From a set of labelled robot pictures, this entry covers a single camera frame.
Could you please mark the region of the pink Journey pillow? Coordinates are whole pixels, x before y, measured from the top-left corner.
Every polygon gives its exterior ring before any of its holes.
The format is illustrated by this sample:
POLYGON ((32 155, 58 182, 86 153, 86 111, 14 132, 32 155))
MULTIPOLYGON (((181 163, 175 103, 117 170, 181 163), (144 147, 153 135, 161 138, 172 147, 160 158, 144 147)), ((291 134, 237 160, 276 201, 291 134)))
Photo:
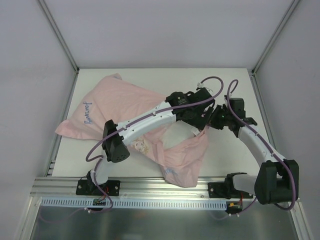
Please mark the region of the pink Journey pillow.
POLYGON ((116 124, 122 143, 157 163, 167 182, 184 188, 197 185, 209 145, 208 129, 178 119, 163 95, 126 82, 119 74, 100 80, 56 133, 100 141, 109 120, 116 124))

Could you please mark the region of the white pillow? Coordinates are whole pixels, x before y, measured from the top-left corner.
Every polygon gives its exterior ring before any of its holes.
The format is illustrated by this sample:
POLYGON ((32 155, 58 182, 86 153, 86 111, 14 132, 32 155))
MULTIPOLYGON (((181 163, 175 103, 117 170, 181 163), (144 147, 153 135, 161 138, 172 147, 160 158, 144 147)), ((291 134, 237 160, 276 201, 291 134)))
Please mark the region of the white pillow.
POLYGON ((200 131, 197 128, 183 121, 176 121, 167 128, 161 137, 161 141, 164 149, 167 150, 181 144, 187 139, 197 136, 199 133, 200 131))

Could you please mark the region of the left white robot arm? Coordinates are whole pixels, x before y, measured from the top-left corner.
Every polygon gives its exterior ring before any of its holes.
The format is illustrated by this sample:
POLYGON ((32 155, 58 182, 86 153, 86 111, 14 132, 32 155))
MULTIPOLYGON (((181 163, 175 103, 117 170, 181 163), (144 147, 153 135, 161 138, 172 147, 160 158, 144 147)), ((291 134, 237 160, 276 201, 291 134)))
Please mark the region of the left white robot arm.
POLYGON ((120 163, 130 156, 127 146, 138 137, 161 126, 182 121, 203 130, 213 112, 216 96, 205 87, 196 92, 175 91, 165 101, 142 115, 120 123, 108 120, 104 124, 102 139, 93 147, 102 147, 103 154, 95 157, 97 163, 87 177, 87 191, 90 195, 107 195, 104 190, 108 181, 103 162, 120 163))

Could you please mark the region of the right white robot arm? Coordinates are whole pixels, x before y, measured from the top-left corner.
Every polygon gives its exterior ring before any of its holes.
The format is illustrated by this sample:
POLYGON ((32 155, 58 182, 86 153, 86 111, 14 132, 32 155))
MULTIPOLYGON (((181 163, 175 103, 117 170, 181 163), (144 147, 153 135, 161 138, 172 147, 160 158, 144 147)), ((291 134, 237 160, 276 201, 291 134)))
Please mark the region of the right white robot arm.
POLYGON ((229 173, 224 182, 214 188, 214 193, 231 199, 245 192, 254 195, 262 205, 290 202, 293 208, 299 198, 299 165, 279 154, 259 133, 257 122, 246 116, 242 98, 226 99, 218 105, 208 126, 217 130, 227 127, 250 151, 259 171, 256 176, 245 172, 229 173))

